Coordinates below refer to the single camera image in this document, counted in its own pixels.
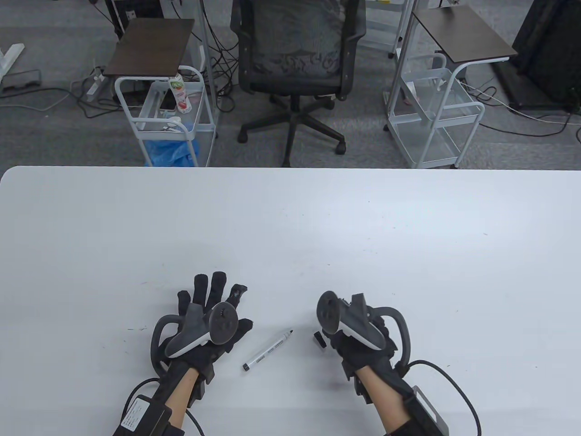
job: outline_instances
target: forearm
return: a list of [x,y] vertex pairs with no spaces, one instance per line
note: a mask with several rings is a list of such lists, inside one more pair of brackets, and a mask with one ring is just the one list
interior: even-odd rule
[[366,366],[356,371],[357,377],[371,397],[387,433],[392,433],[410,420],[401,395]]
[[190,368],[166,401],[166,406],[171,409],[170,424],[174,427],[181,428],[184,423],[189,397],[192,395],[198,375],[198,371]]

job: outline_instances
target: blue plastic bag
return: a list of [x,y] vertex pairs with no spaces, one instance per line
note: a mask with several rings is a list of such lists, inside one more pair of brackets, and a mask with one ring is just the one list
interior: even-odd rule
[[[144,141],[153,166],[193,167],[192,155],[186,141]],[[192,141],[196,158],[200,155],[200,146]]]

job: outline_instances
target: marker pen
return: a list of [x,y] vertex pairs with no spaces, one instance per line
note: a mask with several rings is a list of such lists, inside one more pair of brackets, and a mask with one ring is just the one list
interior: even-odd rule
[[256,353],[256,355],[254,357],[252,357],[251,360],[249,360],[244,365],[242,365],[242,368],[244,368],[244,371],[248,371],[250,368],[252,368],[258,362],[260,362],[266,356],[268,356],[270,353],[272,353],[274,350],[276,350],[279,346],[284,344],[286,342],[286,340],[289,337],[291,337],[291,333],[292,333],[292,330],[287,331],[283,336],[278,338],[272,345],[270,345],[266,349],[263,349],[262,351]]

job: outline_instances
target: office chair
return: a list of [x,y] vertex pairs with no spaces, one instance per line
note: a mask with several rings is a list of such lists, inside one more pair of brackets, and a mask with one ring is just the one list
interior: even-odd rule
[[[286,111],[243,124],[238,142],[248,141],[249,130],[289,123],[282,166],[290,167],[296,127],[304,124],[339,141],[335,153],[345,154],[345,137],[310,113],[333,109],[334,97],[344,101],[353,88],[365,0],[233,0],[230,28],[238,36],[240,87],[270,94]],[[281,99],[288,96],[290,106]],[[301,96],[315,101],[301,107]]]

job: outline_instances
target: controller grip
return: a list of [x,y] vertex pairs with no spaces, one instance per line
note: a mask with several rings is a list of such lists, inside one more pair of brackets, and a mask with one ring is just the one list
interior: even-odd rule
[[153,369],[157,373],[159,377],[163,376],[166,371],[162,366],[162,361],[159,359],[159,345],[162,338],[162,331],[168,324],[177,324],[178,329],[181,328],[184,322],[184,317],[179,315],[165,315],[162,316],[157,324],[155,324],[155,328],[153,329],[153,334],[151,337],[151,348],[150,348],[150,357],[151,357],[151,365]]
[[393,368],[403,378],[408,372],[407,365],[410,362],[411,355],[410,331],[407,329],[406,320],[401,312],[394,308],[372,308],[372,317],[376,316],[389,316],[397,324],[401,336],[401,359]]

